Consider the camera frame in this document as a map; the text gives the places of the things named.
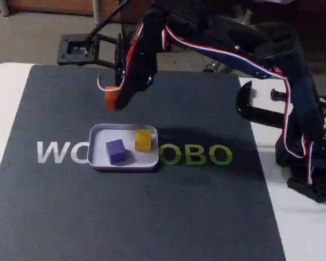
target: robotic arm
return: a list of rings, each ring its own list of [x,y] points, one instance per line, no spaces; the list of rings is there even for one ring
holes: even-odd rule
[[[276,160],[289,166],[293,177],[288,184],[318,202],[326,200],[326,139],[323,108],[304,54],[294,32],[277,24],[246,26],[229,18],[213,21],[214,1],[181,0],[161,5],[153,1],[135,33],[129,40],[125,34],[112,39],[98,32],[127,4],[97,26],[88,36],[63,36],[59,64],[101,64],[115,69],[115,86],[102,87],[107,109],[126,107],[138,91],[145,91],[157,73],[156,55],[168,52],[170,44],[190,48],[229,67],[257,79],[271,76],[282,79],[285,94],[274,94],[285,101],[283,114],[250,105],[251,82],[243,86],[237,97],[237,109],[246,119],[282,128]],[[98,60],[101,40],[116,44],[113,63]],[[289,104],[293,111],[289,113]]]

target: black metal bracket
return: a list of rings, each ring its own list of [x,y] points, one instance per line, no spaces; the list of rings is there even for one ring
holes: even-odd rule
[[[251,106],[251,90],[252,82],[250,81],[238,92],[236,107],[239,114],[249,121],[282,129],[284,126],[284,114]]]
[[[97,64],[115,69],[113,61],[99,59],[100,42],[106,41],[116,44],[117,40],[105,35],[97,35],[91,41],[90,48],[87,49],[85,34],[62,35],[60,39],[57,63],[59,65],[79,65]]]

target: cable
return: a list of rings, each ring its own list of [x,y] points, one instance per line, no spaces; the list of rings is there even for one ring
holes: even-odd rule
[[[310,143],[310,146],[309,146],[309,157],[308,157],[308,173],[307,173],[307,182],[309,185],[313,184],[313,180],[311,178],[311,175],[314,171],[314,168],[311,167],[311,155],[312,155],[312,152],[313,152],[313,145],[314,145],[314,142],[312,141]]]
[[[167,37],[167,30],[163,29],[162,30],[162,49],[163,49],[163,51],[165,51],[167,49],[166,37]]]
[[[290,153],[291,155],[293,155],[294,157],[296,158],[299,158],[299,159],[302,159],[306,156],[306,148],[305,146],[303,146],[303,141],[302,141],[302,147],[303,147],[303,155],[299,155],[297,154],[296,152],[294,151],[291,151],[288,146],[287,146],[287,143],[286,143],[286,138],[287,138],[287,129],[288,129],[288,126],[289,126],[289,104],[290,104],[290,100],[291,100],[291,93],[290,93],[290,84],[289,84],[289,81],[287,80],[287,77],[285,77],[282,73],[282,71],[278,68],[274,68],[274,70],[276,72],[272,72],[266,68],[263,68],[261,67],[260,65],[258,64],[255,64],[253,63],[252,61],[250,61],[249,59],[245,58],[245,57],[242,57],[238,54],[234,54],[234,53],[231,53],[231,52],[227,52],[225,50],[221,50],[221,49],[216,49],[216,48],[213,48],[213,47],[208,47],[208,46],[201,46],[201,45],[196,45],[194,43],[190,43],[190,42],[187,42],[183,39],[181,39],[180,37],[176,36],[172,31],[171,29],[166,26],[166,29],[169,33],[169,35],[175,39],[175,41],[183,44],[183,45],[186,45],[186,46],[189,46],[191,48],[195,48],[195,49],[199,49],[199,50],[204,50],[204,51],[209,51],[209,52],[216,52],[216,53],[221,53],[221,54],[225,54],[225,55],[229,55],[229,56],[232,56],[232,57],[236,57],[238,59],[241,59],[249,64],[251,64],[252,66],[256,67],[257,69],[261,70],[262,72],[266,73],[266,74],[269,74],[271,76],[275,76],[275,77],[278,77],[282,80],[284,80],[284,83],[285,83],[285,88],[286,88],[286,104],[285,104],[285,114],[284,114],[284,128],[283,128],[283,139],[284,139],[284,146],[285,146],[285,149],[288,151],[288,153]]]
[[[98,75],[98,78],[97,78],[97,84],[98,84],[98,87],[99,89],[101,89],[102,91],[105,91],[105,92],[114,92],[114,91],[120,91],[122,89],[122,86],[123,86],[123,83],[124,83],[124,80],[126,78],[126,75],[129,71],[129,68],[131,66],[131,59],[132,59],[132,56],[133,56],[133,50],[134,48],[136,47],[137,45],[137,40],[139,38],[139,36],[141,35],[141,32],[142,32],[142,29],[143,29],[143,23],[141,23],[137,30],[136,30],[136,34],[135,34],[135,37],[134,37],[134,40],[133,40],[133,44],[131,45],[129,51],[128,51],[128,54],[127,54],[127,57],[126,57],[126,71],[123,75],[123,78],[122,78],[122,82],[121,84],[119,85],[119,87],[115,88],[115,89],[106,89],[106,88],[102,88],[101,86],[101,73]]]

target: table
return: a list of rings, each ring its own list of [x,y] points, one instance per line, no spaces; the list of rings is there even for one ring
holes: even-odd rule
[[[200,120],[201,126],[204,124],[209,128],[210,125],[210,129],[214,128],[218,132],[223,132],[225,129],[221,139],[215,133],[212,138],[216,142],[227,144],[233,150],[234,162],[237,163],[233,164],[233,167],[236,171],[231,172],[232,175],[227,178],[222,175],[218,176],[212,171],[216,166],[208,166],[207,169],[189,167],[187,174],[175,175],[175,173],[185,171],[184,163],[177,166],[163,166],[161,171],[151,176],[149,174],[104,176],[94,173],[87,164],[78,165],[80,170],[75,169],[76,165],[72,159],[81,161],[83,159],[81,163],[86,163],[85,151],[81,149],[80,153],[77,152],[77,149],[85,144],[79,145],[74,150],[74,158],[71,153],[70,158],[65,158],[60,163],[52,162],[51,156],[46,160],[47,164],[44,168],[41,163],[36,163],[36,154],[31,158],[29,153],[23,153],[26,156],[22,156],[20,152],[24,144],[27,145],[28,152],[31,150],[36,153],[36,143],[39,142],[36,139],[38,138],[45,142],[43,150],[46,150],[49,142],[57,142],[60,146],[66,146],[65,142],[70,140],[74,145],[76,142],[72,140],[72,136],[78,135],[77,139],[82,138],[92,127],[83,126],[83,123],[75,126],[55,118],[49,120],[47,115],[59,113],[62,115],[59,117],[65,116],[71,122],[79,119],[80,114],[83,116],[88,114],[89,117],[84,117],[83,122],[89,125],[99,120],[103,123],[109,121],[136,123],[132,122],[133,115],[130,110],[126,110],[120,116],[101,113],[104,109],[102,107],[103,96],[99,94],[97,97],[94,79],[99,72],[101,71],[96,69],[77,67],[62,69],[54,66],[18,63],[0,65],[0,260],[16,260],[18,257],[22,259],[29,257],[32,260],[50,260],[51,257],[53,260],[76,260],[76,258],[95,260],[100,257],[108,257],[109,260],[152,260],[154,258],[156,260],[200,260],[201,258],[204,260],[284,260],[284,255],[286,260],[326,260],[326,206],[317,204],[287,188],[285,182],[290,174],[288,170],[276,166],[274,157],[274,144],[280,135],[280,130],[251,123],[250,128],[265,178],[265,186],[261,185],[263,184],[262,174],[256,169],[257,156],[251,144],[242,145],[244,144],[242,139],[240,141],[223,139],[231,135],[230,129],[247,128],[247,123],[238,119],[237,116],[234,119],[236,124],[228,121],[227,116],[225,119],[220,118],[222,114],[231,114],[231,110],[235,110],[234,107],[230,108],[230,111],[225,111],[226,108],[220,104],[220,108],[215,108],[215,110],[201,109],[201,111],[204,110],[203,113],[210,112],[210,115],[204,115],[208,122],[204,122],[202,115],[191,107],[193,115],[180,119],[181,126],[194,126],[192,120],[196,117]],[[61,73],[63,76],[69,76],[66,80],[67,84],[60,81]],[[184,86],[186,81],[192,85],[200,78],[201,83],[205,83],[205,86],[201,87],[203,89],[201,95],[195,95],[193,87],[191,87],[192,94],[182,95],[184,92],[181,91],[186,89],[178,87],[179,85]],[[269,99],[271,88],[279,91],[285,90],[282,81],[240,78],[240,85],[249,80],[253,81],[253,89],[256,90],[254,106],[280,112],[284,110],[283,103],[272,102]],[[63,89],[70,84],[81,86],[79,84],[83,81],[89,85],[87,88],[75,88],[72,92],[71,87]],[[213,94],[219,95],[220,90],[210,90],[209,85],[224,83],[232,86],[236,81],[234,77],[212,74],[160,72],[158,80],[150,90],[141,94],[130,106],[137,108],[140,112],[145,106],[153,107],[158,103],[149,98],[155,94],[156,90],[153,88],[159,84],[165,86],[167,90],[161,94],[163,99],[160,100],[159,106],[161,107],[152,109],[153,113],[159,115],[160,120],[156,121],[149,115],[143,115],[140,121],[141,123],[151,121],[156,125],[161,125],[159,126],[160,133],[168,136],[166,143],[171,141],[171,137],[175,143],[182,139],[180,147],[183,148],[183,143],[191,141],[189,138],[196,140],[209,137],[206,137],[205,133],[190,129],[170,128],[168,123],[179,122],[178,119],[173,119],[173,115],[178,114],[179,110],[183,115],[182,110],[186,104],[197,103],[197,98],[209,99],[210,104],[216,103],[218,98],[213,99]],[[231,89],[224,89],[224,92],[236,93],[236,90]],[[68,100],[67,111],[64,111],[63,99]],[[167,105],[172,103],[177,104],[176,110],[167,108]],[[46,125],[36,126],[32,123],[38,119],[47,119]],[[218,121],[221,121],[224,126],[219,126]],[[54,128],[60,125],[64,126],[63,130]],[[45,135],[52,135],[55,139],[44,140]],[[29,148],[30,141],[34,144],[32,148]],[[237,161],[237,158],[240,152],[237,151],[237,147],[240,146],[247,146],[242,153],[247,153],[246,157],[251,158],[244,165],[254,170],[245,171],[247,167],[238,164],[240,161]],[[161,174],[172,173],[173,170],[178,170],[178,172],[171,175]],[[243,172],[247,171],[250,173],[250,178],[243,175]],[[49,173],[58,173],[60,176],[48,175]],[[211,174],[205,177],[201,175],[203,173]],[[73,184],[73,178],[70,178],[70,175],[74,174],[75,180],[80,178],[76,184]],[[48,184],[59,184],[59,179],[63,181],[60,187],[59,185],[57,188],[48,187]],[[35,184],[36,186],[20,189],[20,184]],[[166,188],[171,190],[170,193],[164,191]],[[98,192],[98,198],[95,198],[92,190]],[[32,197],[31,191],[35,193],[36,199]],[[51,196],[54,202],[49,201],[49,191],[54,193]],[[81,199],[73,200],[80,195],[82,195]],[[110,197],[111,200],[105,200],[104,197]],[[220,205],[208,205],[209,200],[214,203],[217,198],[220,199]],[[142,209],[143,206],[152,207],[144,209],[139,213],[139,217],[132,219],[120,215],[125,211],[137,213],[137,210]],[[80,217],[78,209],[82,208],[94,209],[94,212],[83,213],[84,216]],[[65,213],[68,213],[67,217],[60,213],[63,209]],[[218,214],[223,216],[216,220],[215,217]],[[55,239],[56,235],[60,236],[60,242]]]

